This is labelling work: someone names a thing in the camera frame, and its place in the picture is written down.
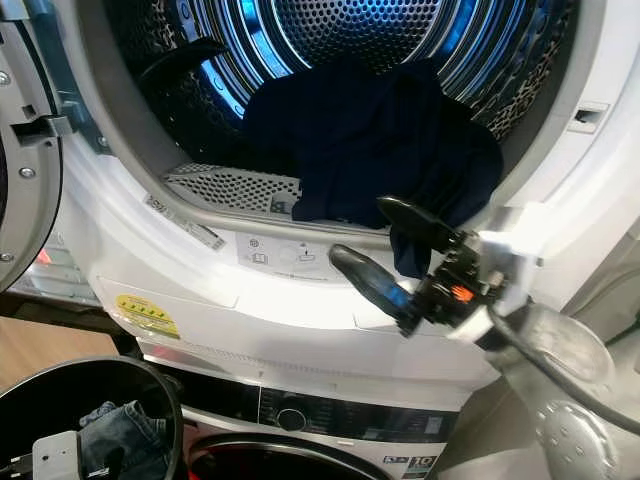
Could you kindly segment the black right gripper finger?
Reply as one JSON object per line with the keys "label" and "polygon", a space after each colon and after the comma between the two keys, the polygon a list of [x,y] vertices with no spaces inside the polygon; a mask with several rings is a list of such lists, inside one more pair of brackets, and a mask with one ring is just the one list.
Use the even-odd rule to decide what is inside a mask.
{"label": "black right gripper finger", "polygon": [[397,282],[396,276],[344,244],[333,244],[328,259],[366,301],[396,321],[399,334],[411,337],[416,332],[421,317],[413,306],[413,294]]}
{"label": "black right gripper finger", "polygon": [[433,212],[393,196],[378,198],[378,209],[387,218],[393,230],[411,238],[416,244],[430,250],[445,252],[465,242],[465,236],[449,227]]}

